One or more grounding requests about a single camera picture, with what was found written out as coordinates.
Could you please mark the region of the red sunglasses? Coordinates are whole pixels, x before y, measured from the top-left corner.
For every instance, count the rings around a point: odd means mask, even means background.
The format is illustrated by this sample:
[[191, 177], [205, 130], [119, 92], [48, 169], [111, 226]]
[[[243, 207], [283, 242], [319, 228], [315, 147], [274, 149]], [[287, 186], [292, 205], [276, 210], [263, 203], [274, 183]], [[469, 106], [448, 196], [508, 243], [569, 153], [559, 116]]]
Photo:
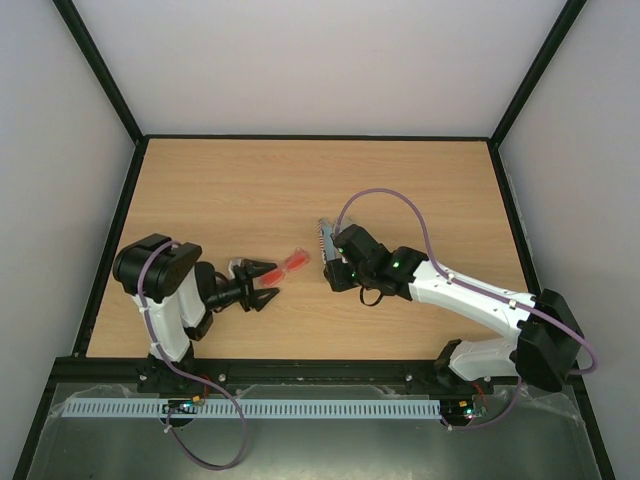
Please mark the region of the red sunglasses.
[[302, 249], [297, 248], [284, 261], [280, 262], [277, 267], [258, 278], [258, 283], [263, 288], [271, 288], [281, 282], [287, 274], [296, 271], [310, 262], [310, 254]]

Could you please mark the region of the light blue cleaning cloth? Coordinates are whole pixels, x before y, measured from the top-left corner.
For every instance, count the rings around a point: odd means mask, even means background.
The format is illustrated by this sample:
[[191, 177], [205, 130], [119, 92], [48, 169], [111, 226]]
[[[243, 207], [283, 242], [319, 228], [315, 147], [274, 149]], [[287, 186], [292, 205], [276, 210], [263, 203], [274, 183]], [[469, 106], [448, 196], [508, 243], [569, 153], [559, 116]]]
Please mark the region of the light blue cleaning cloth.
[[322, 240], [326, 251], [334, 249], [333, 226], [331, 223], [323, 223], [321, 226]]

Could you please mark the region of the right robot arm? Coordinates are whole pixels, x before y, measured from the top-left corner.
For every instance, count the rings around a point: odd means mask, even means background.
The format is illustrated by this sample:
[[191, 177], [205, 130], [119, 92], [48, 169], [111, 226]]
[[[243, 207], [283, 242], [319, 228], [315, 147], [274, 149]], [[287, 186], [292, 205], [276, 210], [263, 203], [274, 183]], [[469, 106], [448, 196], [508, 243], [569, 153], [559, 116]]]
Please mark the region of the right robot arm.
[[435, 377], [455, 392], [467, 383], [519, 376], [536, 388], [559, 392], [581, 348], [582, 332], [565, 299], [545, 289], [540, 295], [514, 292], [438, 267], [418, 250], [389, 251], [364, 228], [337, 231], [318, 224], [323, 274], [332, 291], [375, 290], [379, 298], [398, 296], [435, 305], [497, 333], [485, 341], [454, 339], [434, 363]]

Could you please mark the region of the flag pattern glasses case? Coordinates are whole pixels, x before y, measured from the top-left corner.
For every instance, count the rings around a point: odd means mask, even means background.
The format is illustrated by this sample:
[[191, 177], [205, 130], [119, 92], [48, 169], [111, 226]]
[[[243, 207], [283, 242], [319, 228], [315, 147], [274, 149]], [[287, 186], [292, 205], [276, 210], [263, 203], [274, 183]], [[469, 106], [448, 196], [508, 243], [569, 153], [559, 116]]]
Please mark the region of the flag pattern glasses case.
[[345, 260], [339, 250], [333, 243], [332, 234], [334, 233], [333, 224], [326, 218], [318, 221], [319, 246], [324, 264], [329, 262], [342, 262]]

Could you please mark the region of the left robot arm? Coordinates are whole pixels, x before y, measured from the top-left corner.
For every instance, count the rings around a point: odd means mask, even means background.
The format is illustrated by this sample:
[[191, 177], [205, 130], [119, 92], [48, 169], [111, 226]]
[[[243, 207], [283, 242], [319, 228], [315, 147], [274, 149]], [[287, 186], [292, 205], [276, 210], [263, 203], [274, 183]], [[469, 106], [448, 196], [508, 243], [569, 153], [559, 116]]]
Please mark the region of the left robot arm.
[[207, 335], [214, 316], [235, 304], [259, 312], [279, 293], [277, 287], [254, 285], [276, 270], [275, 263], [240, 259], [224, 275], [203, 261], [202, 253], [197, 244], [155, 233], [115, 257], [113, 278], [135, 302], [150, 339], [139, 370], [140, 393], [178, 396], [203, 390], [194, 344]]

